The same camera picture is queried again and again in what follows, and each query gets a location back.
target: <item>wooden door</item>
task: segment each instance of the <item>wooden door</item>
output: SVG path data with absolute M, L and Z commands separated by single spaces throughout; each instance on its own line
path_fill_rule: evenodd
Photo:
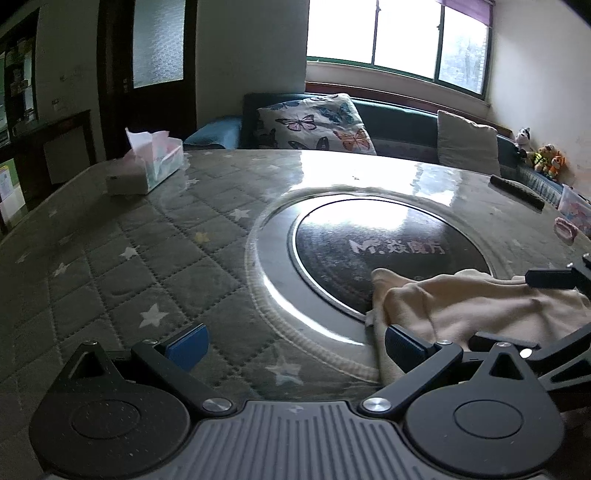
M 97 67 L 107 158 L 130 131 L 195 132 L 197 0 L 101 0 Z

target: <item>wall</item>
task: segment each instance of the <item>wall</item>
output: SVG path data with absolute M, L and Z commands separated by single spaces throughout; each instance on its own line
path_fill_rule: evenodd
M 397 93 L 455 108 L 481 118 L 486 118 L 489 110 L 486 102 L 465 93 L 425 80 L 363 67 L 310 61 L 308 62 L 306 80 L 308 82 L 340 83 L 341 85 Z
M 39 7 L 35 58 L 39 120 L 51 122 L 91 110 L 97 159 L 105 160 L 96 80 L 99 0 L 30 0 L 0 27 L 0 37 Z M 60 100 L 57 112 L 55 99 Z
M 497 0 L 489 119 L 567 158 L 591 194 L 591 28 L 560 0 Z
M 197 123 L 250 92 L 303 92 L 309 0 L 199 0 Z

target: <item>blue tab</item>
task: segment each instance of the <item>blue tab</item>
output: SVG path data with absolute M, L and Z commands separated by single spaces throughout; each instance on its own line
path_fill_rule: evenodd
M 208 348 L 209 332 L 207 327 L 201 324 L 167 345 L 164 356 L 189 372 L 205 356 Z

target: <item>poster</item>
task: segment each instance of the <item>poster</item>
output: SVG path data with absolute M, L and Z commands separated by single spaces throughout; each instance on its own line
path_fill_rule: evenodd
M 10 169 L 8 165 L 4 165 L 0 167 L 0 199 L 6 199 L 13 191 Z

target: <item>plastic container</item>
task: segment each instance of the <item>plastic container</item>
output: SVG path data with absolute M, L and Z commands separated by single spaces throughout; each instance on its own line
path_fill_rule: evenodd
M 564 185 L 558 211 L 585 235 L 591 235 L 591 205 L 568 185 Z

